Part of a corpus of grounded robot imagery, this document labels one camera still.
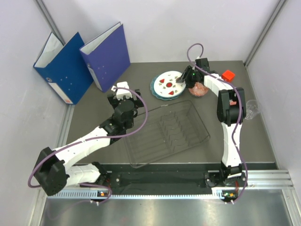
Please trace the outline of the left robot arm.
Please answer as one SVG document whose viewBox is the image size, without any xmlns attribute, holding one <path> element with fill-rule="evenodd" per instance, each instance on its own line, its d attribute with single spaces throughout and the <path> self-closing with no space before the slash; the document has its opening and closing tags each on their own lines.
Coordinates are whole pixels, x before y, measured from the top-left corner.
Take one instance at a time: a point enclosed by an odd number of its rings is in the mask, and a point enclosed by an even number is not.
<svg viewBox="0 0 301 226">
<path fill-rule="evenodd" d="M 53 196 L 68 186 L 92 184 L 100 187 L 106 183 L 106 171 L 99 163 L 77 165 L 77 162 L 121 138 L 133 135 L 134 132 L 127 133 L 127 130 L 133 127 L 138 108 L 147 107 L 138 89 L 114 87 L 113 91 L 115 93 L 108 96 L 114 108 L 110 118 L 68 145 L 55 150 L 46 147 L 40 152 L 28 179 L 30 188 L 34 187 L 31 184 L 32 178 L 37 180 L 38 187 L 48 196 Z"/>
</svg>

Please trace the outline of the pink plastic cup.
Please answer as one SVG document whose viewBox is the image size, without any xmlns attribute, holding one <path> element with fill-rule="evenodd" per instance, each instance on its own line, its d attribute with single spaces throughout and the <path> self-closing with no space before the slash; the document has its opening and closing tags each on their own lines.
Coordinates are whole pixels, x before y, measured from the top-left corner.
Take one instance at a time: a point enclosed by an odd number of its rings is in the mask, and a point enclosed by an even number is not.
<svg viewBox="0 0 301 226">
<path fill-rule="evenodd" d="M 230 106 L 232 106 L 232 105 L 236 105 L 236 104 L 237 104 L 237 102 L 236 102 L 236 101 L 230 100 Z"/>
</svg>

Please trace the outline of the red patterned bowl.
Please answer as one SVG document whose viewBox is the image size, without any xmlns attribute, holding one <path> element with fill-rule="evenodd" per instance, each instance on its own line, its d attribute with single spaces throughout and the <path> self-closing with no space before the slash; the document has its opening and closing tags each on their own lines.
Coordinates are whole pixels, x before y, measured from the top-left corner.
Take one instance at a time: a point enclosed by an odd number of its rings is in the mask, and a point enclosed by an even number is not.
<svg viewBox="0 0 301 226">
<path fill-rule="evenodd" d="M 194 97 L 203 97 L 207 94 L 208 88 L 200 82 L 196 82 L 193 88 L 188 88 L 189 93 Z"/>
</svg>

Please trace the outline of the teal plate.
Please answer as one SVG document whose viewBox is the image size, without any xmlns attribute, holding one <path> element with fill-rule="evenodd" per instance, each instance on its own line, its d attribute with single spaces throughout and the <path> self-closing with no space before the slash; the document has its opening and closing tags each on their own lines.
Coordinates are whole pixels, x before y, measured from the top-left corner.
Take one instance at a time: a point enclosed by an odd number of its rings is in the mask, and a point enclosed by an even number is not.
<svg viewBox="0 0 301 226">
<path fill-rule="evenodd" d="M 154 89 L 154 83 L 155 81 L 158 79 L 159 75 L 156 76 L 155 78 L 152 79 L 151 83 L 150 83 L 150 90 L 151 90 L 151 93 L 153 96 L 155 96 L 157 99 L 160 99 L 160 100 L 163 100 L 163 101 L 168 101 L 168 100 L 173 100 L 173 99 L 176 99 L 178 98 L 183 92 L 184 92 L 184 89 L 182 89 L 178 94 L 174 95 L 173 97 L 162 97 L 160 96 L 159 94 L 157 94 L 155 92 L 155 89 Z"/>
</svg>

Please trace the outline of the clear drinking glass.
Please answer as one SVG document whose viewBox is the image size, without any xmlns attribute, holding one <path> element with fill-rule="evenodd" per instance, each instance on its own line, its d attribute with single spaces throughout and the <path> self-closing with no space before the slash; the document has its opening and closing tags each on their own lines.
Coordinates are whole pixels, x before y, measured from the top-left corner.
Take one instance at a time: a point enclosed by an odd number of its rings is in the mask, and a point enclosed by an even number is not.
<svg viewBox="0 0 301 226">
<path fill-rule="evenodd" d="M 249 100 L 246 103 L 246 120 L 252 120 L 260 113 L 260 105 L 257 100 Z"/>
</svg>

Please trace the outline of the red cube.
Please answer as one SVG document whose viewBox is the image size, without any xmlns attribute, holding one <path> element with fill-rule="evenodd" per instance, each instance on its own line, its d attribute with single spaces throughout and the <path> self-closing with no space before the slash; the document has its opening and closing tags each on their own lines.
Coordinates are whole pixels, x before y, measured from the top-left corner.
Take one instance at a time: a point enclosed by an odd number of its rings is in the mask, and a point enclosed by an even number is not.
<svg viewBox="0 0 301 226">
<path fill-rule="evenodd" d="M 222 74 L 222 79 L 227 81 L 227 82 L 232 82 L 235 78 L 235 74 L 234 72 L 230 71 L 230 70 L 226 70 L 223 74 Z"/>
</svg>

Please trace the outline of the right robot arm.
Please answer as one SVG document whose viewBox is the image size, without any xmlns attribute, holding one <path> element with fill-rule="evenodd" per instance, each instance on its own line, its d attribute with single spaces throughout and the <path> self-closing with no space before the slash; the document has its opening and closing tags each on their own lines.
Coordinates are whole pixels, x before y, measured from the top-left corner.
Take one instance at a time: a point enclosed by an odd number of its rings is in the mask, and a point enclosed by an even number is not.
<svg viewBox="0 0 301 226">
<path fill-rule="evenodd" d="M 197 82 L 203 84 L 217 96 L 217 118 L 222 125 L 224 151 L 221 168 L 217 176 L 207 178 L 209 186 L 222 183 L 231 186 L 243 177 L 243 161 L 240 155 L 240 132 L 245 113 L 245 93 L 210 70 L 207 58 L 197 58 L 194 66 L 187 66 L 177 83 L 184 82 L 192 88 Z"/>
</svg>

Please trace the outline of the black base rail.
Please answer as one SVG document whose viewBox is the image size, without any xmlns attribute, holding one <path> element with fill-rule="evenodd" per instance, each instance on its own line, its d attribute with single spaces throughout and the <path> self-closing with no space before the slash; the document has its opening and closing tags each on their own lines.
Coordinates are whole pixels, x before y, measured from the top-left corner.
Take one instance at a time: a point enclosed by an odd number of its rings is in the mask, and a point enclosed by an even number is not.
<svg viewBox="0 0 301 226">
<path fill-rule="evenodd" d="M 111 188 L 142 186 L 193 186 L 214 187 L 232 185 L 235 181 L 243 184 L 246 174 L 226 178 L 228 173 L 218 163 L 156 163 L 132 167 L 130 164 L 94 165 L 101 169 L 102 178 L 97 183 L 109 184 Z"/>
</svg>

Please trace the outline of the white plate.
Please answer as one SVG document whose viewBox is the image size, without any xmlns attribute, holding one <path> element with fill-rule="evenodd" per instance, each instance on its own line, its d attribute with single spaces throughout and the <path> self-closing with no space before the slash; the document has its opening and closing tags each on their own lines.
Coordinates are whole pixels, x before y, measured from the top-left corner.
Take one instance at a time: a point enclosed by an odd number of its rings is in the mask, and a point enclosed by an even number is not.
<svg viewBox="0 0 301 226">
<path fill-rule="evenodd" d="M 185 90 L 185 83 L 176 83 L 176 79 L 182 75 L 178 71 L 168 71 L 159 75 L 154 83 L 154 89 L 157 94 L 162 97 L 173 97 L 182 89 Z"/>
</svg>

